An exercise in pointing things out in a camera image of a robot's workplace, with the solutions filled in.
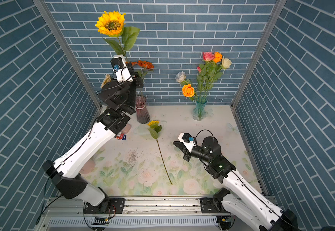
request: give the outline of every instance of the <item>floral tablecloth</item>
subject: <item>floral tablecloth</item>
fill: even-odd
[[[93,156],[96,167],[83,177],[110,196],[213,194],[222,187],[220,182],[205,171],[198,159],[183,160],[183,153],[173,145],[181,132],[196,136],[208,129],[221,145],[222,155],[262,192],[230,106],[207,106],[209,116],[200,122],[192,119],[193,106],[147,107],[151,120],[159,120],[162,125],[158,141],[173,184],[167,178],[156,140],[147,124],[138,124],[135,114],[129,121],[132,129],[126,140],[113,139],[101,147]],[[207,136],[209,132],[201,132],[197,143],[201,145]]]

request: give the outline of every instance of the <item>flower stem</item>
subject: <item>flower stem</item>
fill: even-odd
[[[165,171],[166,171],[166,174],[167,174],[167,177],[169,178],[169,181],[171,184],[173,184],[170,180],[170,177],[169,177],[169,174],[168,174],[168,171],[166,170],[166,166],[165,166],[165,162],[164,162],[164,158],[162,158],[162,154],[161,154],[161,149],[160,149],[160,145],[159,145],[159,141],[156,139],[157,141],[157,145],[159,146],[159,150],[160,150],[160,155],[161,155],[161,159],[162,159],[162,163],[164,164],[164,168],[165,168]]]

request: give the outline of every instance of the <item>metal frame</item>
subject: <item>metal frame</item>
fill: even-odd
[[[86,88],[88,94],[90,95],[91,99],[93,100],[94,104],[96,105],[97,109],[101,108],[101,103],[98,100],[95,92],[93,91],[89,81],[87,80],[86,75],[84,74],[82,68],[80,67],[77,59],[75,58],[70,46],[66,42],[64,35],[62,34],[59,25],[57,25],[53,15],[51,14],[49,8],[47,7],[44,0],[33,0],[34,4],[36,5],[37,9],[41,13],[43,19],[47,23],[48,27],[50,28],[52,34],[54,35],[55,39],[59,43],[62,51],[66,55],[67,59],[69,60],[70,64],[74,68],[75,72],[77,73],[79,79],[82,81],[84,87]]]
[[[258,168],[258,166],[256,164],[255,157],[253,156],[252,150],[251,150],[251,148],[249,146],[248,139],[247,139],[246,135],[244,134],[244,129],[242,127],[241,122],[239,121],[239,118],[238,118],[238,115],[237,115],[237,111],[232,108],[232,113],[233,113],[235,122],[236,122],[236,124],[238,126],[239,133],[242,136],[242,140],[243,140],[244,146],[245,146],[245,148],[247,150],[248,158],[249,158],[249,160],[250,160],[250,162],[252,164],[253,171],[255,172],[257,180],[258,180],[258,182],[260,184],[260,187],[262,189],[262,193],[264,195],[269,195],[269,190],[267,189],[267,187],[266,187],[266,185],[265,185],[265,183],[264,183],[264,181],[262,179],[260,170],[259,170],[259,168]]]
[[[255,66],[260,58],[260,55],[266,45],[267,40],[270,37],[271,32],[274,29],[275,23],[278,20],[278,17],[283,9],[283,6],[287,0],[277,0],[277,2],[274,5],[274,8],[271,12],[269,21],[267,22],[265,29],[262,33],[261,39],[256,47],[255,52],[253,53],[253,58],[251,59],[251,62],[249,63],[247,70],[244,74],[243,80],[241,84],[239,85],[237,94],[234,97],[232,108],[235,109],[239,103],[239,99],[241,98],[244,89],[247,86],[247,83],[249,79],[251,78],[251,75],[253,73],[253,70],[255,69]]]
[[[125,205],[122,214],[118,214],[117,217],[120,219],[131,219],[131,218],[151,218],[157,219],[159,217],[171,217],[172,219],[176,216],[179,218],[191,217],[192,219],[199,218],[213,218],[217,215],[230,215],[231,213],[211,214],[201,213],[201,197],[207,197],[209,195],[197,195],[197,196],[124,196]],[[269,201],[276,203],[273,196],[265,196]],[[55,197],[50,198],[49,203],[53,201]],[[47,211],[42,215],[39,224],[34,228],[34,231],[46,231],[47,228],[53,223],[53,220],[67,220],[68,224],[74,226],[86,227],[86,224],[79,222],[83,220],[83,205],[84,202],[78,199],[67,200],[63,197],[56,200],[51,206],[48,207]],[[90,223],[94,217],[108,217],[108,215],[93,215],[87,214],[85,218],[87,223]]]

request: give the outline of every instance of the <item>sunflower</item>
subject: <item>sunflower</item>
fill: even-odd
[[[148,126],[152,127],[152,126],[155,125],[157,127],[159,125],[159,123],[160,123],[160,121],[151,121],[151,122],[148,123]]]
[[[155,68],[151,62],[147,62],[147,61],[138,60],[138,65],[140,67],[145,68],[145,69],[153,69],[153,68]]]
[[[105,12],[102,17],[98,18],[97,24],[98,31],[101,34],[108,35],[110,37],[119,37],[124,28],[125,14],[117,12]]]

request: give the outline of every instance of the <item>white rose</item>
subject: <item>white rose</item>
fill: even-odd
[[[158,175],[156,173],[151,173],[148,170],[144,170],[138,176],[138,182],[146,187],[152,186],[152,184],[157,180]]]
[[[200,185],[195,179],[188,179],[184,182],[183,191],[186,194],[197,194],[201,190]]]
[[[176,75],[175,79],[176,79],[177,82],[180,83],[180,82],[184,81],[186,79],[186,77],[187,77],[186,73],[184,71],[181,71]]]
[[[176,195],[176,194],[178,194],[178,191],[179,191],[178,186],[176,186],[176,185],[170,185],[170,187],[169,187],[170,194]]]
[[[221,61],[222,68],[227,69],[230,67],[230,65],[232,65],[232,61],[230,61],[230,59],[228,58],[223,58],[223,60]]]
[[[166,195],[168,194],[165,188],[156,188],[153,192],[153,195]]]

